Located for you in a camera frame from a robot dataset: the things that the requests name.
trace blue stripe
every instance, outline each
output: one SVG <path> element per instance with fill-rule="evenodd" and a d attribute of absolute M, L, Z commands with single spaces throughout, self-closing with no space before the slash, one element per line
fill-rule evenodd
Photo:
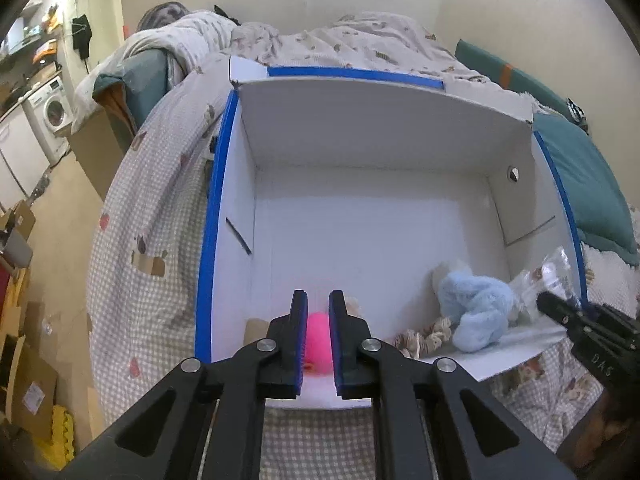
<path fill-rule="evenodd" d="M 571 204 L 569 203 L 569 197 L 564 190 L 564 186 L 562 185 L 562 179 L 560 179 L 560 174 L 558 173 L 558 168 L 556 168 L 556 164 L 554 163 L 553 158 L 551 157 L 551 153 L 549 153 L 548 148 L 546 147 L 545 141 L 542 139 L 542 136 L 534 131 L 533 134 L 536 136 L 536 140 L 542 150 L 543 155 L 545 155 L 546 163 L 549 165 L 551 169 L 551 174 L 554 176 L 554 180 L 556 181 L 556 187 L 558 188 L 558 193 L 560 194 L 560 199 L 562 200 L 562 206 L 564 206 L 564 211 L 566 212 L 566 218 L 569 222 L 569 231 L 571 231 L 571 238 L 574 241 L 574 250 L 575 250 L 575 259 L 578 264 L 578 277 L 580 279 L 580 298 L 583 303 L 586 303 L 587 298 L 587 280 L 584 274 L 584 259 L 582 258 L 582 246 L 580 244 L 580 237 L 578 236 L 578 229 L 575 225 L 574 212 L 571 209 Z"/>
<path fill-rule="evenodd" d="M 211 362 L 211 309 L 213 292 L 213 272 L 216 263 L 216 243 L 218 241 L 218 221 L 220 218 L 220 200 L 222 184 L 225 177 L 226 156 L 229 152 L 231 130 L 234 126 L 238 93 L 232 90 L 226 100 L 225 113 L 220 124 L 216 155 L 209 186 L 209 202 L 207 203 L 207 219 L 202 237 L 202 253 L 200 254 L 200 272 L 198 274 L 198 291 L 196 294 L 196 337 L 195 356 L 203 363 Z"/>
<path fill-rule="evenodd" d="M 361 70 L 359 68 L 333 68 L 329 66 L 270 66 L 272 77 L 344 77 L 348 79 L 367 79 L 370 81 L 392 81 L 409 85 L 427 86 L 444 90 L 440 79 L 420 77 L 417 75 L 396 72 L 379 72 L 377 70 Z"/>

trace pink object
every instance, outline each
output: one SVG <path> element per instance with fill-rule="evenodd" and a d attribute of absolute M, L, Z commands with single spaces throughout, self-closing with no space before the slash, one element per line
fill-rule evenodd
<path fill-rule="evenodd" d="M 326 312 L 316 312 L 306 320 L 305 372 L 315 374 L 334 372 L 329 315 Z"/>

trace green pillow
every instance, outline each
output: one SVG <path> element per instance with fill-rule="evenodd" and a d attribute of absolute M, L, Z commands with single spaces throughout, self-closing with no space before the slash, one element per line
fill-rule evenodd
<path fill-rule="evenodd" d="M 580 240 L 640 264 L 631 215 L 618 181 L 591 139 L 565 118 L 535 114 L 540 134 L 558 170 Z"/>

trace plastic wrapper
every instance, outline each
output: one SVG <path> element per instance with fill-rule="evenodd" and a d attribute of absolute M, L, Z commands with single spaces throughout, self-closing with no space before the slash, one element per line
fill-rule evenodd
<path fill-rule="evenodd" d="M 548 254 L 537 269 L 523 270 L 509 285 L 516 295 L 516 303 L 509 316 L 512 325 L 531 324 L 540 318 L 542 314 L 536 300 L 538 294 L 545 290 L 568 303 L 578 303 L 572 285 L 571 265 L 562 247 Z"/>

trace orange strap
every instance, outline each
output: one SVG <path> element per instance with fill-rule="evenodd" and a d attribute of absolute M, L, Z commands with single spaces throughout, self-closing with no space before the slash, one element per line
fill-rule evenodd
<path fill-rule="evenodd" d="M 509 84 L 511 83 L 511 72 L 513 71 L 513 66 L 509 63 L 505 63 L 504 67 L 502 67 L 502 73 L 500 74 L 500 80 L 498 84 L 507 90 L 509 88 Z"/>

